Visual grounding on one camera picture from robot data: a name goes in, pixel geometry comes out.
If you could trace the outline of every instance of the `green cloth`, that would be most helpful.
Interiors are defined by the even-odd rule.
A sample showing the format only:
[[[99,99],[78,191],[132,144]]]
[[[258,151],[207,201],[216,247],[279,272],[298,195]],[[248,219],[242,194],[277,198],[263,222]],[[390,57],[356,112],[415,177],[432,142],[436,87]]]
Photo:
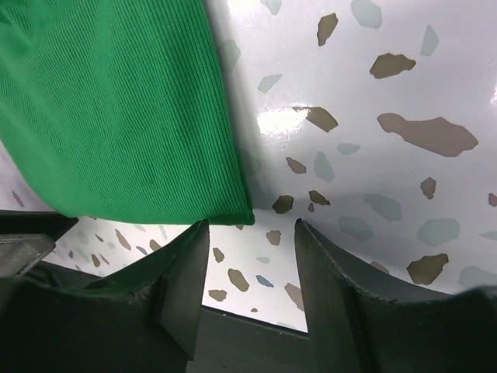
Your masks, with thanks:
[[[0,138],[67,216],[252,224],[203,0],[1,0]]]

